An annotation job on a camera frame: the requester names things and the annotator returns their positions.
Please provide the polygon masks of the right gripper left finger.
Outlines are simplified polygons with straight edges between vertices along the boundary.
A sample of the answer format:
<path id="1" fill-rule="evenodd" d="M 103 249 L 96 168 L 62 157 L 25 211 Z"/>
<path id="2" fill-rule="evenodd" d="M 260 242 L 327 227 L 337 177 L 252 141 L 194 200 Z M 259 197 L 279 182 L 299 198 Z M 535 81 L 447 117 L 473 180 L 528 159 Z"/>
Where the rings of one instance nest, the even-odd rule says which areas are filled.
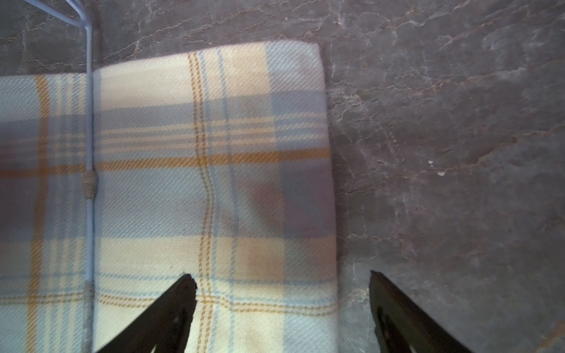
<path id="1" fill-rule="evenodd" d="M 182 275 L 100 352 L 184 352 L 197 306 L 197 283 Z"/>

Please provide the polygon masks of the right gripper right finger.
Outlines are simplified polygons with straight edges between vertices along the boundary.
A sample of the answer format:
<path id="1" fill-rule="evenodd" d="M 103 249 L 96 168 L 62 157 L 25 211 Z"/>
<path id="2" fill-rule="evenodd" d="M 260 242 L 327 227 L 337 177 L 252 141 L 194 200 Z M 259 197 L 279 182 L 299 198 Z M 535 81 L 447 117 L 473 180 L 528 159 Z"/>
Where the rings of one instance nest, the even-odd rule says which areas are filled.
<path id="1" fill-rule="evenodd" d="M 381 272 L 371 272 L 369 301 L 381 352 L 468 352 Z"/>

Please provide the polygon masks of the light blue clothes hanger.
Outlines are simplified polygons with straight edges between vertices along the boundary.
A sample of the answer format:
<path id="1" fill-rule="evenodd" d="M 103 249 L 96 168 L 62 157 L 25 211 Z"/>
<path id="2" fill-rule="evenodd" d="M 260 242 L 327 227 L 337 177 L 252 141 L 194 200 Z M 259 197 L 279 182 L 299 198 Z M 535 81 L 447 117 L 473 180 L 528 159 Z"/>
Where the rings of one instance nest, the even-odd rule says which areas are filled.
<path id="1" fill-rule="evenodd" d="M 26 3 L 85 30 L 85 172 L 82 173 L 81 191 L 85 199 L 85 285 L 83 288 L 82 352 L 94 348 L 94 294 L 95 294 L 95 232 L 94 201 L 98 188 L 98 175 L 94 168 L 94 25 L 86 7 L 75 0 L 66 3 L 78 14 L 72 19 L 48 4 L 38 0 Z"/>

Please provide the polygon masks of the plaid beige blue scarf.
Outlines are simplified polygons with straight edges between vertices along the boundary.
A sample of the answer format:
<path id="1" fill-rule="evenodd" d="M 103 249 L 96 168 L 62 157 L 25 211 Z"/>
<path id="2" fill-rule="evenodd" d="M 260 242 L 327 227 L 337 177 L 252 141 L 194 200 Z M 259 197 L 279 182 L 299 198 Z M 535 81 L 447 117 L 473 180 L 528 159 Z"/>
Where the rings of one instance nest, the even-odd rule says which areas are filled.
<path id="1" fill-rule="evenodd" d="M 81 352 L 83 74 L 1 79 L 1 350 Z M 94 348 L 179 277 L 188 352 L 336 352 L 335 201 L 316 44 L 267 41 L 94 75 Z"/>

